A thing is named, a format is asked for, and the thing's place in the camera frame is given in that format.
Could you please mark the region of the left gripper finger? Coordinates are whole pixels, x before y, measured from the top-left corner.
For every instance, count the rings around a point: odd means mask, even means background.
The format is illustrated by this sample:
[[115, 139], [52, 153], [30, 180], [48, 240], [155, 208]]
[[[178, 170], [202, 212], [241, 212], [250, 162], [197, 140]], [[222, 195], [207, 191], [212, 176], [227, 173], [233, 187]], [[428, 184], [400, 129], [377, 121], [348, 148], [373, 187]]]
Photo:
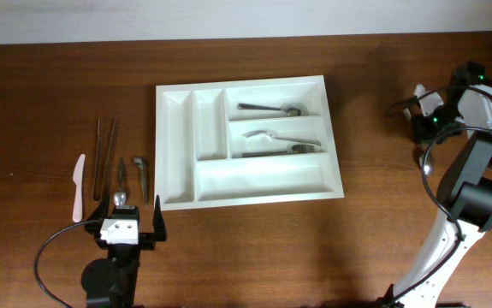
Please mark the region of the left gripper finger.
[[104, 194], [98, 201], [98, 206], [87, 218], [88, 221], [100, 221], [107, 217], [110, 205], [110, 196]]
[[157, 242], [166, 241], [167, 230], [166, 230], [165, 221], [163, 219], [161, 200], [159, 195], [157, 195], [155, 198], [152, 225], [153, 225], [155, 241]]

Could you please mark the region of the silver fork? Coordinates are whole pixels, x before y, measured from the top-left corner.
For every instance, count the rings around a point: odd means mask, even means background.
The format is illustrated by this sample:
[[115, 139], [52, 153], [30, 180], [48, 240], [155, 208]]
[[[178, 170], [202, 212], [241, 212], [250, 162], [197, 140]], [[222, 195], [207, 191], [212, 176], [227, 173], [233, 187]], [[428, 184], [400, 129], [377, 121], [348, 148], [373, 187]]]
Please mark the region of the silver fork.
[[241, 155], [242, 158], [247, 157], [270, 157], [270, 156], [282, 156], [282, 155], [299, 155], [314, 153], [316, 148], [314, 145], [296, 144], [287, 148], [285, 151], [260, 151], [260, 152], [247, 152]]
[[289, 141], [289, 142], [296, 142], [296, 143], [303, 143], [303, 144], [308, 144], [308, 145], [316, 145], [316, 146], [321, 146], [322, 143], [319, 140], [315, 139], [301, 139], [301, 138], [294, 138], [294, 137], [282, 137], [277, 134], [271, 133], [269, 131], [264, 131], [264, 130], [257, 130], [257, 131], [251, 131], [248, 133], [242, 134], [245, 138], [252, 138], [255, 136], [259, 135], [264, 135], [268, 136], [271, 139], [277, 139], [281, 141]]

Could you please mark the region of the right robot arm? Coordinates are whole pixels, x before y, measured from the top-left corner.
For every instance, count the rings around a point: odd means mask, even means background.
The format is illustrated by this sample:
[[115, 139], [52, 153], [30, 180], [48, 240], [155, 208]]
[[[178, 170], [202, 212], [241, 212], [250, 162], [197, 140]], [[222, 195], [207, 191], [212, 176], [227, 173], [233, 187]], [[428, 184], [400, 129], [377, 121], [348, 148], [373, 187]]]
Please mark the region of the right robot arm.
[[391, 105], [412, 125], [421, 180], [429, 187], [431, 152], [451, 137], [467, 134], [435, 191], [436, 220], [408, 273], [376, 301], [378, 307], [439, 307], [438, 298], [468, 251], [492, 230], [492, 79], [483, 65], [467, 62], [448, 85], [418, 85], [411, 98]]

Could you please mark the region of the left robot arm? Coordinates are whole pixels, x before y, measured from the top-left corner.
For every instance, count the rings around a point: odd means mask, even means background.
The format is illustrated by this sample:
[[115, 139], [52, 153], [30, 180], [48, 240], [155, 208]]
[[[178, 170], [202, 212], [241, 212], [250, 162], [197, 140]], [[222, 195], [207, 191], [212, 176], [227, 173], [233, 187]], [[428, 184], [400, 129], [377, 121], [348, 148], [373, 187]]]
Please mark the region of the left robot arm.
[[160, 198], [155, 199], [153, 231], [139, 230], [139, 208], [102, 202], [88, 217], [85, 231], [93, 235], [105, 258], [91, 261], [81, 275], [88, 307], [132, 307], [140, 267], [140, 254], [153, 251], [157, 242], [167, 239]]

